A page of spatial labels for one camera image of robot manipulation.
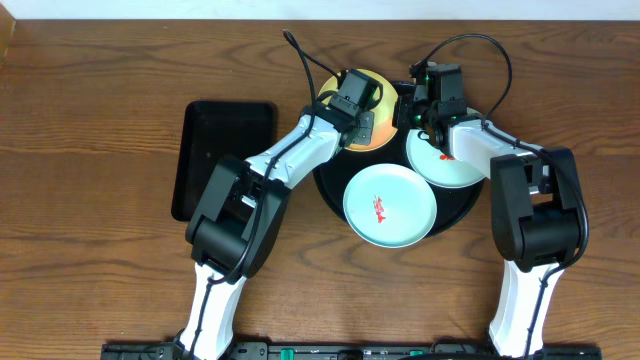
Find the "yellow plastic plate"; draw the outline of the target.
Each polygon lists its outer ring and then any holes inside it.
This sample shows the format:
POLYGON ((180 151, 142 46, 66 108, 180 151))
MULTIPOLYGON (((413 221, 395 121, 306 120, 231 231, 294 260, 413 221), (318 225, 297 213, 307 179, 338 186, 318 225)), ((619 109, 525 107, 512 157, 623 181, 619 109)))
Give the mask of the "yellow plastic plate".
POLYGON ((377 78, 384 85, 384 97, 382 102, 378 107, 374 109, 374 113, 376 114, 375 120, 375 129, 374 129, 374 143, 371 146, 342 146, 341 141, 343 140, 343 134, 339 132, 334 125, 327 121, 325 117, 330 114, 329 111, 325 110, 325 106, 319 102, 319 94, 317 93, 316 101, 315 101, 315 114, 321 119, 327 122, 329 125, 332 125, 335 131, 337 132, 337 145, 335 152, 346 149, 352 152, 369 152, 376 149, 379 149, 386 145, 396 134, 397 128, 392 125, 394 108, 396 101, 398 100, 398 93, 393 88, 391 83, 381 76, 378 73, 375 73, 370 70, 359 69, 363 71, 369 72, 372 76, 377 78))

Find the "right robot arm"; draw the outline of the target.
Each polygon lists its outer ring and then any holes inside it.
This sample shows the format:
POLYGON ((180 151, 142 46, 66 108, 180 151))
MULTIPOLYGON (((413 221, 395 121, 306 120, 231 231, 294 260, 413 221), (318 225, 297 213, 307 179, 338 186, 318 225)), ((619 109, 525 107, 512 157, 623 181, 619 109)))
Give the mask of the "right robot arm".
POLYGON ((413 92, 397 101, 394 124, 421 130, 434 148, 490 180, 492 235, 505 265, 489 336, 502 357, 532 357, 543 348, 553 290, 588 242, 574 156, 523 142, 469 110, 458 65, 422 61, 409 74, 413 92))

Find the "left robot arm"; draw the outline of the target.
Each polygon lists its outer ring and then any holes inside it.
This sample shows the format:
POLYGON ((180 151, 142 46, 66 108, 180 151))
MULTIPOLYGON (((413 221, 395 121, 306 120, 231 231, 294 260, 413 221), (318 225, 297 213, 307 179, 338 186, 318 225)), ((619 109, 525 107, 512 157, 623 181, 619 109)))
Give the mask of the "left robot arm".
POLYGON ((312 95, 296 127, 275 145, 245 160, 218 161, 186 230, 196 288, 173 358, 220 359, 228 352, 242 290, 273 248, 291 191, 360 132, 391 119, 396 99, 381 75, 345 71, 336 89, 312 95))

